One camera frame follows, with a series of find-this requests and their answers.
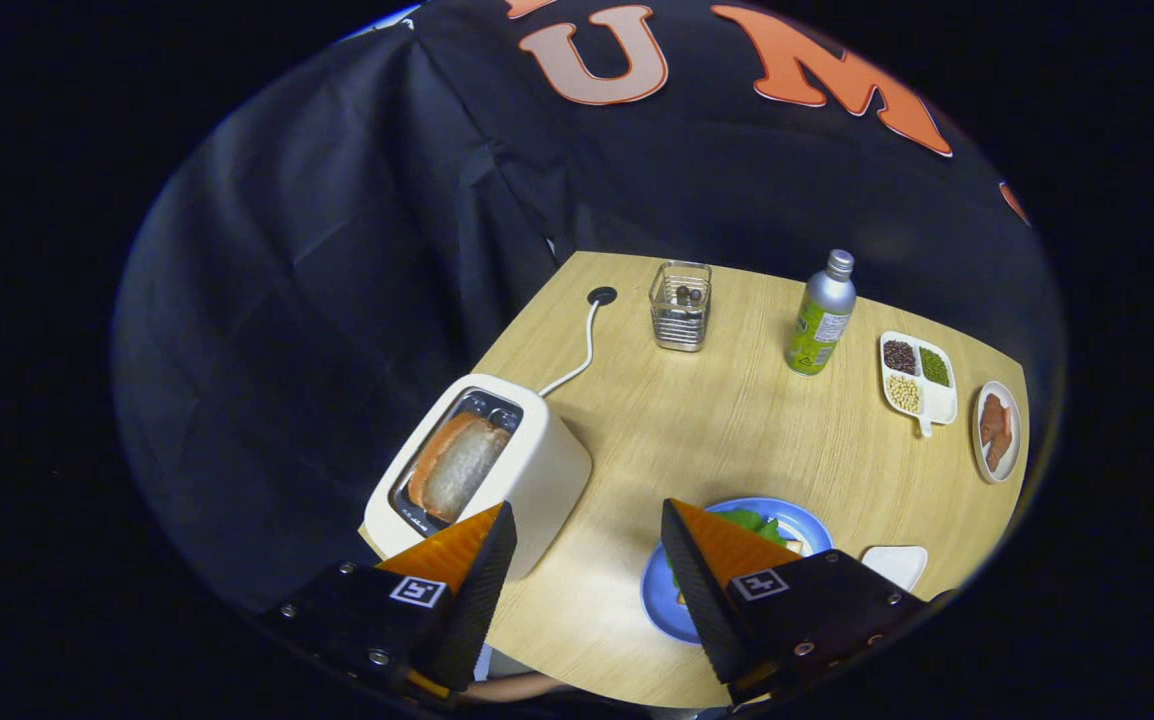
white toaster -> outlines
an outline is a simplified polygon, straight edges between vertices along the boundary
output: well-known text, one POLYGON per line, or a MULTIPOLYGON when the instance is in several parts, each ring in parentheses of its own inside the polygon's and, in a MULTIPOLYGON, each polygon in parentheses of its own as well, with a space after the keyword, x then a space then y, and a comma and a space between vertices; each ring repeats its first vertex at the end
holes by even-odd
POLYGON ((540 395, 493 375, 466 375, 440 396, 373 489, 359 534, 385 560, 448 527, 411 501, 407 483, 427 438, 460 413, 485 418, 510 437, 454 520, 509 501, 517 543, 507 579, 517 580, 563 527, 590 479, 591 459, 540 395))

wooden table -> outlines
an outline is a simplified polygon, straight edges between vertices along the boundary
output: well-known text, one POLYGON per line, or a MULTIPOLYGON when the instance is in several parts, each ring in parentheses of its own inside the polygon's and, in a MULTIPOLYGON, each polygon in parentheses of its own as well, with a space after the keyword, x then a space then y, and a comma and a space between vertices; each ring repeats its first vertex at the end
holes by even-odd
POLYGON ((1007 526, 1029 434, 1005 483, 980 477, 973 402, 987 381, 1011 389, 1029 418, 1010 357, 931 320, 857 300, 841 346, 814 378, 782 353, 804 283, 714 268, 704 348, 659 348, 647 292, 662 258, 578 252, 475 366, 540 389, 585 359, 586 294, 613 286, 595 315, 595 359, 548 397, 594 457, 586 490, 527 578, 501 591, 487 642, 555 678, 624 702, 728 705, 700 647, 674 642, 640 605, 640 575, 659 542, 661 500, 710 505, 773 496, 814 512, 835 547, 920 543, 926 600, 965 583, 1007 526), (884 402, 879 333, 894 329, 947 352, 954 423, 921 438, 884 402))

aluminum bottle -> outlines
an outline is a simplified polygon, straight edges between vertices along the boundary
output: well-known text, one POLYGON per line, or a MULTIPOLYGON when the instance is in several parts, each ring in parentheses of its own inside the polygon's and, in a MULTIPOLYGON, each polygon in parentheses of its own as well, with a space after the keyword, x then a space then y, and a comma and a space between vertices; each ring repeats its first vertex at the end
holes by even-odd
POLYGON ((825 269, 814 275, 804 287, 800 315, 786 363, 795 373, 811 377, 825 368, 830 355, 844 336, 844 329, 857 303, 857 288, 852 286, 852 255, 846 250, 830 252, 825 269))

green label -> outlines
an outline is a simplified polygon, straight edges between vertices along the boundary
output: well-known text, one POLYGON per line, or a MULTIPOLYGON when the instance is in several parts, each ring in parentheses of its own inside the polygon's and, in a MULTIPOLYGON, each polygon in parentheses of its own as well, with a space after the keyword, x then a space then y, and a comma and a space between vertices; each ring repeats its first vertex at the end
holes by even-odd
POLYGON ((795 373, 815 375, 825 368, 834 346, 839 345, 845 325, 850 315, 827 313, 823 307, 804 297, 786 361, 795 373))

toaster slot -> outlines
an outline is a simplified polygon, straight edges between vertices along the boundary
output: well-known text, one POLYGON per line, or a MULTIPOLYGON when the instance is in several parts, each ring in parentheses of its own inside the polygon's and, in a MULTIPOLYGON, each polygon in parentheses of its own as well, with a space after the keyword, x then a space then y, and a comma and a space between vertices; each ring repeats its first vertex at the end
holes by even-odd
MULTIPOLYGON (((413 453, 411 459, 409 459, 409 464, 405 465, 402 473, 399 473, 399 480, 395 482, 394 488, 391 488, 389 493, 390 508, 397 512, 397 515, 399 515, 405 523, 411 525, 412 528, 415 528, 418 533, 421 533, 422 537, 432 537, 432 534, 437 533, 440 530, 448 528, 449 523, 436 518, 436 516, 430 512, 426 512, 425 509, 412 501, 409 496, 409 480, 412 480, 417 460, 420 459, 422 453, 426 451, 426 447, 429 445, 430 438, 435 437, 435 434, 439 433, 439 430, 443 428, 449 420, 452 420, 462 413, 471 413, 478 418, 484 418, 489 421, 489 423, 493 423, 494 428, 505 430, 510 437, 514 436, 514 433, 519 428, 520 421, 523 421, 522 407, 512 402, 505 400, 503 397, 482 391, 482 389, 478 388, 466 389, 466 391, 457 397, 457 400, 454 402, 452 406, 449 406, 449 410, 439 419, 439 423, 435 423, 435 427, 430 428, 429 436, 424 438, 421 447, 418 448, 417 452, 413 453)), ((510 438, 507 440, 505 447, 509 447, 509 443, 510 438)))

